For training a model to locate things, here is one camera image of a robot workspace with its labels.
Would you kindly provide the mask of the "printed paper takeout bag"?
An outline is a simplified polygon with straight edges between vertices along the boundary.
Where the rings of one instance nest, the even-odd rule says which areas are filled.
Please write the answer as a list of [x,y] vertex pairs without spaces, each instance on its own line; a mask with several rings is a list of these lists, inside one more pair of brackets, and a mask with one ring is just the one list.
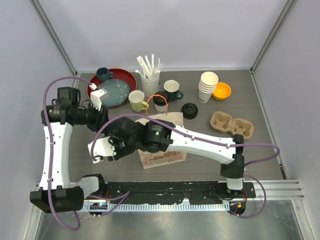
[[[154,95],[150,96],[147,103],[153,99]],[[153,119],[171,122],[175,125],[183,127],[183,114],[181,112],[157,113],[150,116]],[[182,162],[186,160],[187,153],[181,151],[159,151],[151,153],[148,151],[138,150],[138,155],[144,169],[159,167],[172,163]]]

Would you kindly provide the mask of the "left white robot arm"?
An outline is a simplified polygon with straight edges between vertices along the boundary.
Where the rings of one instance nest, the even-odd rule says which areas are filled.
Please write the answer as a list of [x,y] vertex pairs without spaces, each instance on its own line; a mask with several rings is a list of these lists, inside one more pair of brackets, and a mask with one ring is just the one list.
[[107,195],[107,186],[100,173],[84,175],[71,183],[69,177],[69,145],[73,127],[84,125],[98,132],[108,121],[108,109],[94,109],[89,104],[80,106],[81,92],[73,87],[59,87],[57,98],[46,106],[41,116],[48,115],[49,122],[42,120],[45,133],[43,174],[39,189],[29,195],[30,202],[50,214],[49,198],[57,213],[79,211],[89,196],[100,200]]

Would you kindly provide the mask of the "stack of black cup lids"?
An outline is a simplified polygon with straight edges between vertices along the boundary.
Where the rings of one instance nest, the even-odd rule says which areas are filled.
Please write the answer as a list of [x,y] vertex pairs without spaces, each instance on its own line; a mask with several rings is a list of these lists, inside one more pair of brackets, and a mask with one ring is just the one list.
[[198,115],[198,107],[194,103],[186,103],[182,106],[181,112],[185,119],[192,120]]

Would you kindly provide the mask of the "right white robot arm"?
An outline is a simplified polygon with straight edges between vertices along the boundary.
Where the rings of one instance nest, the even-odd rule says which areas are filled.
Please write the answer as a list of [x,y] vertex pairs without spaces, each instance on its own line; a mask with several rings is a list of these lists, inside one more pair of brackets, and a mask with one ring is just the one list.
[[230,197],[236,198],[243,193],[243,137],[214,137],[168,121],[150,117],[147,120],[142,124],[127,117],[112,119],[104,130],[99,153],[115,160],[136,150],[203,156],[220,163],[220,175],[226,178],[225,190]]

